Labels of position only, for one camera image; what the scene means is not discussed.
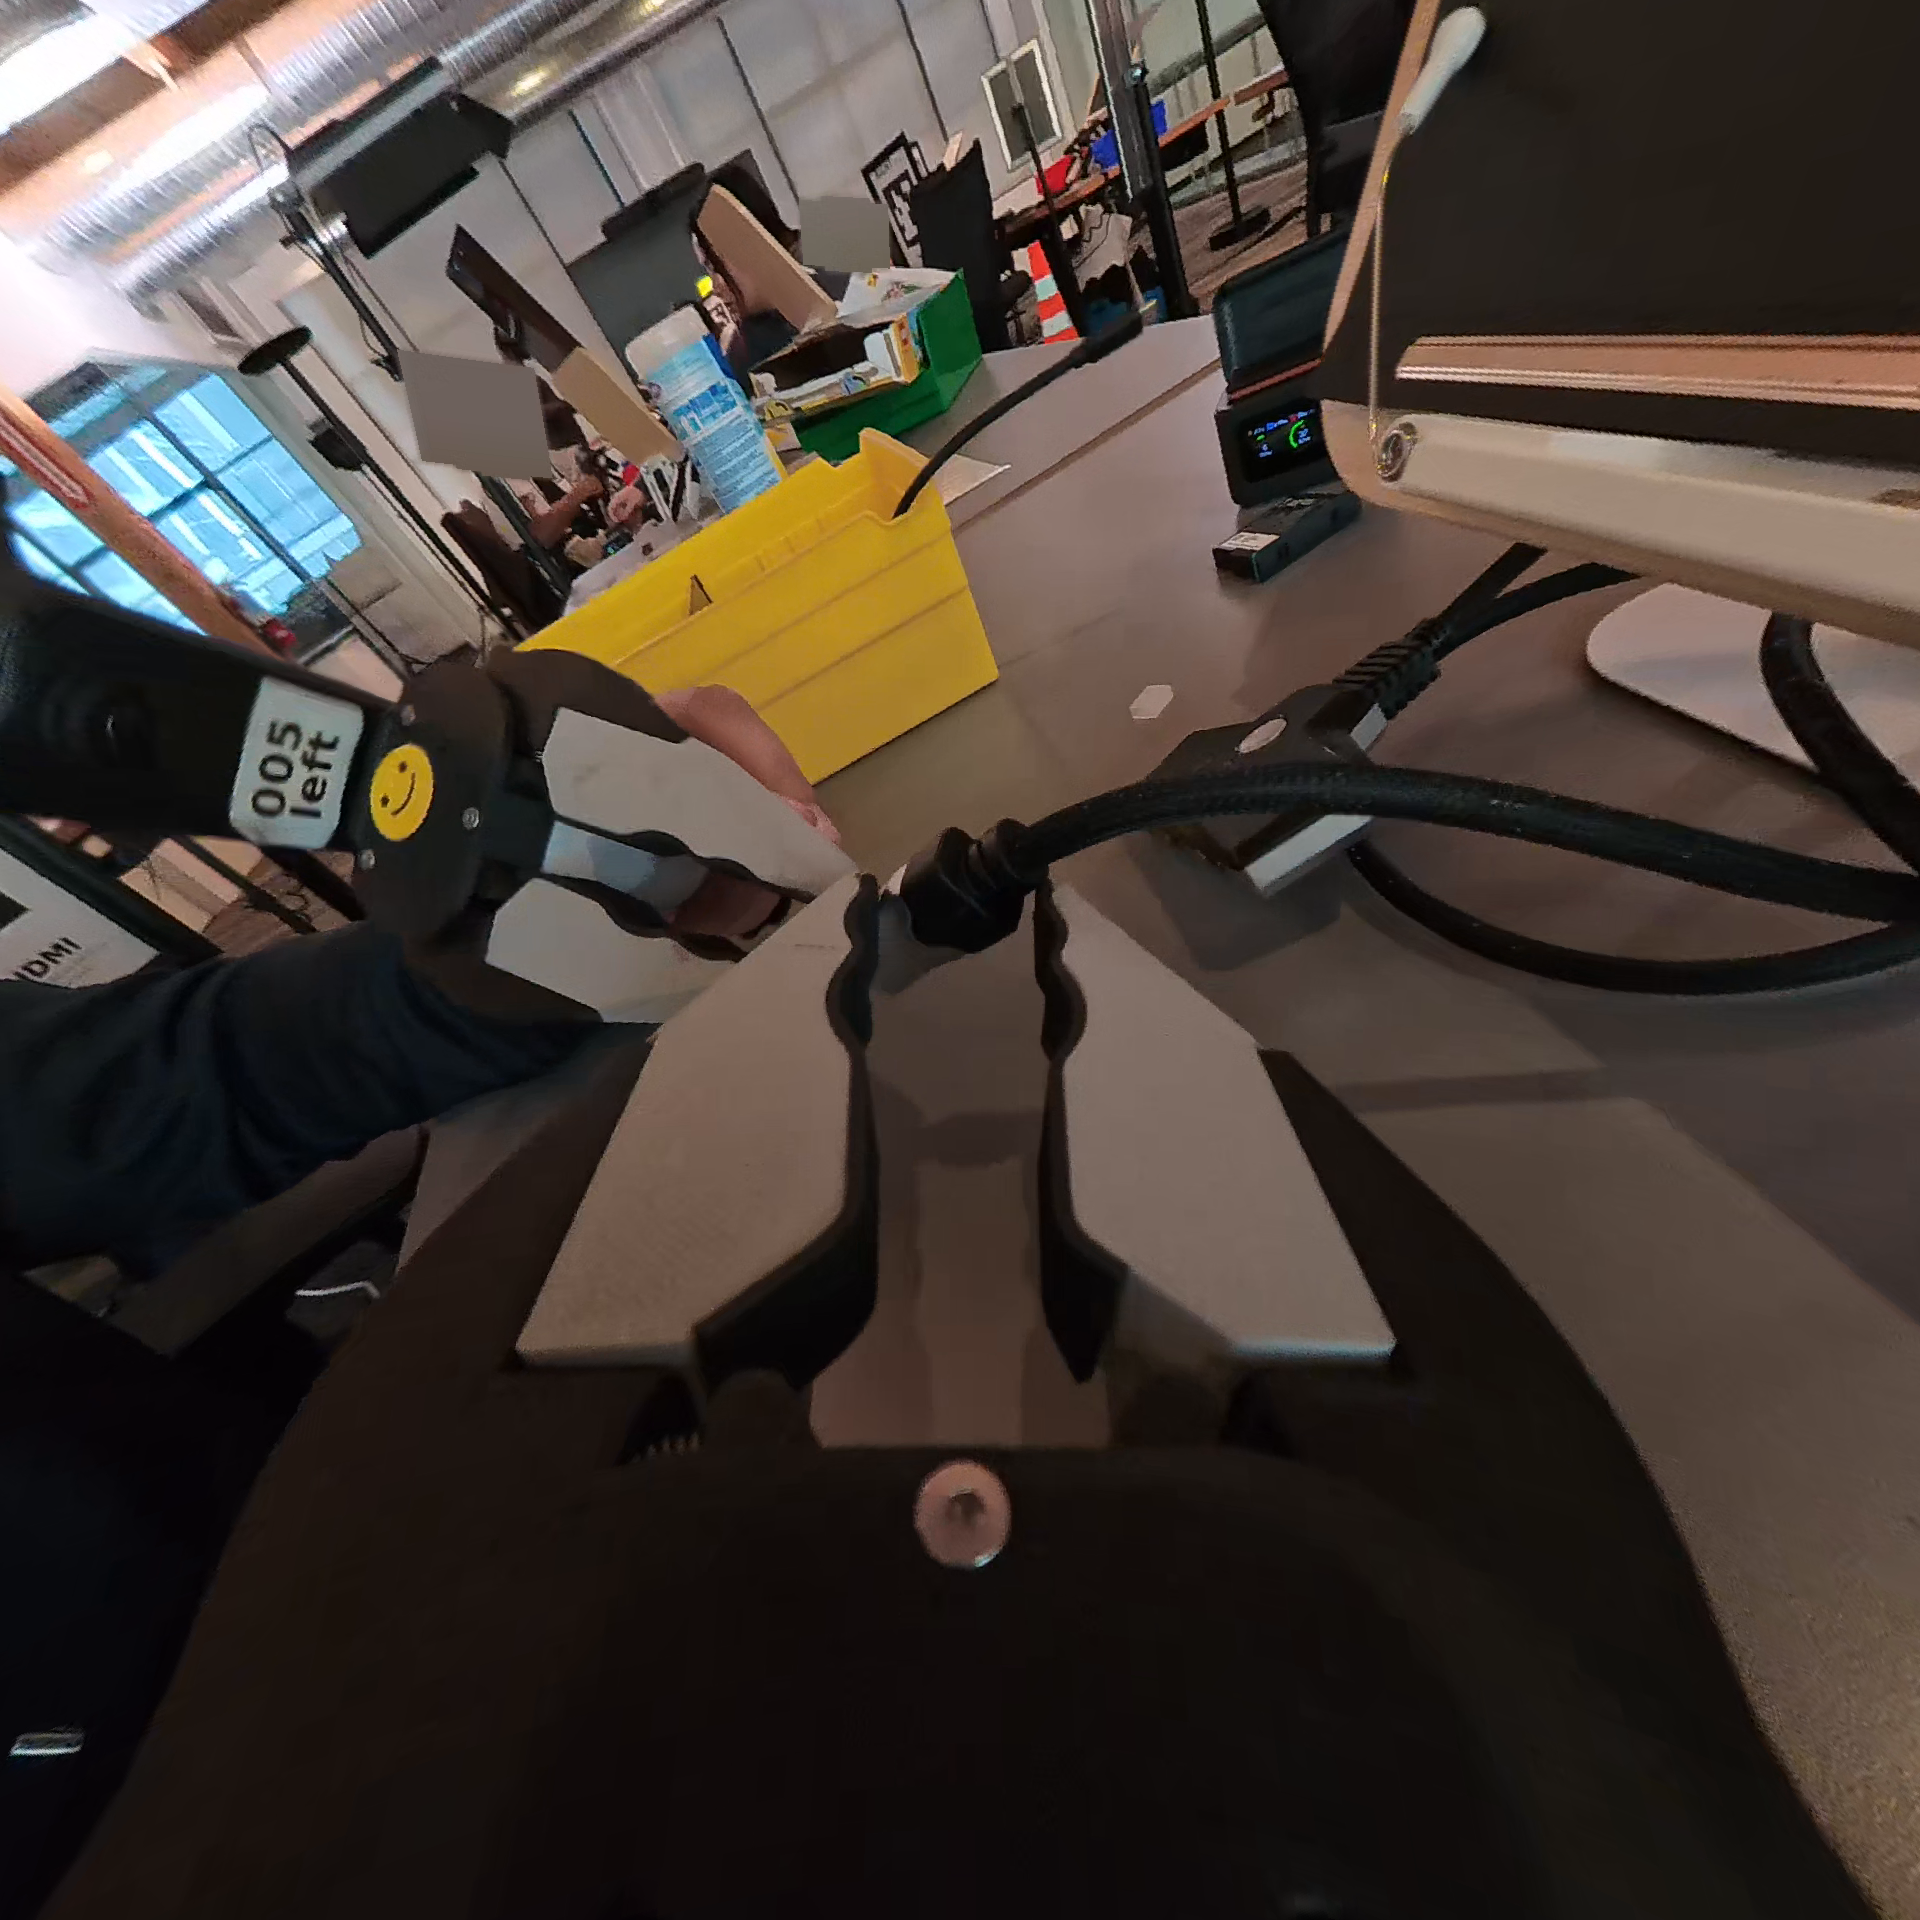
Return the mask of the black hdmi switch box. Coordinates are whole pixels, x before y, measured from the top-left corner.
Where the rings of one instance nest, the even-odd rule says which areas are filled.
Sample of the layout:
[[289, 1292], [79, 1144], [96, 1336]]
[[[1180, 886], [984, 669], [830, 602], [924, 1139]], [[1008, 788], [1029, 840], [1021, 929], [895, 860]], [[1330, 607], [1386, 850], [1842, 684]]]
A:
[[[1361, 684], [1308, 684], [1288, 695], [1254, 724], [1200, 731], [1177, 744], [1153, 772], [1155, 781], [1224, 781], [1249, 788], [1260, 774], [1291, 767], [1368, 763], [1386, 716], [1379, 695]], [[1260, 900], [1280, 900], [1288, 886], [1368, 845], [1374, 819], [1368, 812], [1325, 812], [1298, 797], [1264, 808], [1232, 808], [1155, 825], [1153, 838], [1200, 857], [1220, 875], [1234, 875]]]

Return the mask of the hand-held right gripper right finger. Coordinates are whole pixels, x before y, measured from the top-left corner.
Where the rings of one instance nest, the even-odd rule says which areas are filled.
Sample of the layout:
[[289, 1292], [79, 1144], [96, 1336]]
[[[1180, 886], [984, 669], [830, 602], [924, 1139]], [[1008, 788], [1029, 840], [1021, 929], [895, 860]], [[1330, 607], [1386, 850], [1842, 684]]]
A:
[[1072, 886], [1033, 900], [1033, 971], [1044, 1321], [1072, 1379], [1386, 1363], [1260, 1044]]

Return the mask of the person's left hand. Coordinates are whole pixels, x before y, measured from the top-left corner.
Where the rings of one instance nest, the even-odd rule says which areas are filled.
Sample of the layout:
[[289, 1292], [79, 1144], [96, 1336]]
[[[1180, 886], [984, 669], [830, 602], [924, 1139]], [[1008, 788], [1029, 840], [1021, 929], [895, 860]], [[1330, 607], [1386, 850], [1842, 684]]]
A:
[[767, 790], [777, 790], [807, 827], [842, 845], [842, 835], [819, 808], [816, 788], [803, 781], [783, 740], [755, 716], [748, 698], [737, 698], [728, 684], [690, 684], [690, 688], [656, 688], [651, 703], [690, 740], [737, 763]]

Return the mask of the yellow plastic bin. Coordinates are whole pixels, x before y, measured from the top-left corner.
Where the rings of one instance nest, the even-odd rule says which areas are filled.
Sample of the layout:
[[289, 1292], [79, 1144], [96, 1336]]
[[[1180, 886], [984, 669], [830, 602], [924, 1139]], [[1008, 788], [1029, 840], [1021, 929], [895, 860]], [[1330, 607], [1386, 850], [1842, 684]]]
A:
[[862, 430], [719, 519], [521, 653], [578, 653], [649, 695], [728, 684], [819, 783], [995, 681], [949, 503], [900, 496], [924, 454]]

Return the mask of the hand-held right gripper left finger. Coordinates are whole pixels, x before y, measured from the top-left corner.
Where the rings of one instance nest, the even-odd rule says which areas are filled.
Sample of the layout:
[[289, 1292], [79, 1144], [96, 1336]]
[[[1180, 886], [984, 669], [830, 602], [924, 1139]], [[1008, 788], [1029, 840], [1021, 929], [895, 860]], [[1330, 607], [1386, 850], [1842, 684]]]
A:
[[879, 1305], [879, 882], [842, 878], [671, 1012], [517, 1357], [812, 1386]]

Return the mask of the green plastic bin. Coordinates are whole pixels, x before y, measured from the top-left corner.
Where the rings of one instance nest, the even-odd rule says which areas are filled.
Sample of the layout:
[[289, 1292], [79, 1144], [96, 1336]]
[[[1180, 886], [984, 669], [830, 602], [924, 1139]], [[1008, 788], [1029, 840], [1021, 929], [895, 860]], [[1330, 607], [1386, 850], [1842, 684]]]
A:
[[979, 366], [970, 278], [945, 271], [858, 274], [830, 325], [751, 370], [755, 417], [847, 463], [865, 430], [908, 438], [957, 404]]

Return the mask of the black power bank with display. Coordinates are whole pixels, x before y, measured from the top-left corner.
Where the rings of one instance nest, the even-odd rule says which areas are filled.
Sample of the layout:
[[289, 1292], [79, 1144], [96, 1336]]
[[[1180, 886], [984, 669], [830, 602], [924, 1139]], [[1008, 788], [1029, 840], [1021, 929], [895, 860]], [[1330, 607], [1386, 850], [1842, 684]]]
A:
[[1224, 398], [1214, 438], [1240, 508], [1339, 486], [1315, 366], [1346, 233], [1291, 247], [1214, 292]]

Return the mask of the person's left forearm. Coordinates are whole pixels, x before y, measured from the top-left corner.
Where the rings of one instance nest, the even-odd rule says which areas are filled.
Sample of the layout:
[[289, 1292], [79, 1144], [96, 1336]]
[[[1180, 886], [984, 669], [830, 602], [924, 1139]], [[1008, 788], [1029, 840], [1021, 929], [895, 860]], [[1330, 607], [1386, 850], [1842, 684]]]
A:
[[97, 989], [5, 981], [5, 1275], [155, 1270], [372, 1139], [583, 1055], [600, 1025], [450, 999], [354, 923]]

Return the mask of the white blue wipes canister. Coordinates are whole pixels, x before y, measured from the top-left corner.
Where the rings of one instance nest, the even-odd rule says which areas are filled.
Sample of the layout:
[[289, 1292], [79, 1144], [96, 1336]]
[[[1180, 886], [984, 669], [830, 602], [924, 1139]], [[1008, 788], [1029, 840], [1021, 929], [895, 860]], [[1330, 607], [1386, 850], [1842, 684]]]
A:
[[755, 417], [698, 302], [677, 302], [632, 335], [624, 356], [722, 519], [778, 488], [783, 471], [767, 427]]

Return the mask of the black floor lamp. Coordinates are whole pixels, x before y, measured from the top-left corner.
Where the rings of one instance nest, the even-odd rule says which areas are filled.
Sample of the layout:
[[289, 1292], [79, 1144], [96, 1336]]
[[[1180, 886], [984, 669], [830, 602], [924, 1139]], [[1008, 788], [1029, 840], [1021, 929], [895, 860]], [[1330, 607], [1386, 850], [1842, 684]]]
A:
[[443, 531], [406, 496], [406, 488], [372, 461], [370, 445], [354, 435], [354, 427], [330, 405], [330, 398], [310, 384], [298, 370], [298, 356], [310, 349], [310, 334], [302, 325], [256, 344], [239, 375], [249, 383], [289, 378], [292, 390], [307, 404], [310, 450], [340, 476], [365, 480], [387, 508], [423, 543], [423, 548], [443, 565], [443, 573], [475, 602], [475, 610], [502, 627], [506, 641], [525, 641], [525, 624], [509, 597], [496, 591], [492, 573], [471, 562]]

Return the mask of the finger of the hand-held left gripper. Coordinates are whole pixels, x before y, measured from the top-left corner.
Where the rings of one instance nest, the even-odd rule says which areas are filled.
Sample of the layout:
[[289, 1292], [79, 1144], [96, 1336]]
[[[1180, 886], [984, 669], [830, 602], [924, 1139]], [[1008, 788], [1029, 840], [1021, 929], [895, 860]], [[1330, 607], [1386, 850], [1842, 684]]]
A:
[[701, 740], [560, 711], [541, 774], [552, 819], [600, 840], [690, 857], [783, 900], [819, 900], [853, 875], [830, 835]]
[[[712, 882], [758, 900], [765, 917], [751, 932], [685, 923], [685, 907]], [[777, 903], [807, 900], [816, 900], [816, 869], [765, 878], [737, 860], [661, 860], [641, 890], [593, 878], [528, 878], [492, 917], [486, 962], [600, 1022], [661, 1025], [748, 962]]]

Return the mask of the wooden board with black panel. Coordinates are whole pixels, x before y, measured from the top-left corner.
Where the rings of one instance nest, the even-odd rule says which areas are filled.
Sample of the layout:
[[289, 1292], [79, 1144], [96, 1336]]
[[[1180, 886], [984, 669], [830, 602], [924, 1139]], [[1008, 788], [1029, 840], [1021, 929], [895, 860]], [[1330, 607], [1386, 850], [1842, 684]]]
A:
[[1914, 349], [1920, 8], [1481, 5], [1422, 127], [1379, 154], [1323, 398], [1914, 471], [1914, 405], [1402, 378], [1418, 342]]

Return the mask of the small black battery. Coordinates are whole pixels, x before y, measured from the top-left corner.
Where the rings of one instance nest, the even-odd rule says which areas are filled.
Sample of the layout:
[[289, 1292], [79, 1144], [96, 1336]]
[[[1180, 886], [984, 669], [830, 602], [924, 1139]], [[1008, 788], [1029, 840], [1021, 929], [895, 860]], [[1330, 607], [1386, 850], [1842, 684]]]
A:
[[1361, 519], [1361, 499], [1348, 488], [1313, 488], [1298, 496], [1249, 508], [1209, 562], [1232, 582], [1271, 582], [1291, 562], [1308, 559]]

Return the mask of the black overhead light panel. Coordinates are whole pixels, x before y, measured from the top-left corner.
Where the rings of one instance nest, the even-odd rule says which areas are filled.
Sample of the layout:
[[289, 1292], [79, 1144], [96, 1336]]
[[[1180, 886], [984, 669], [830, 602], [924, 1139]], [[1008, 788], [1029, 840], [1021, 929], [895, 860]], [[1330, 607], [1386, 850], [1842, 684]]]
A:
[[509, 146], [506, 110], [465, 96], [443, 60], [419, 60], [289, 146], [289, 179], [271, 189], [271, 207], [289, 247], [310, 249], [340, 231], [370, 257]]

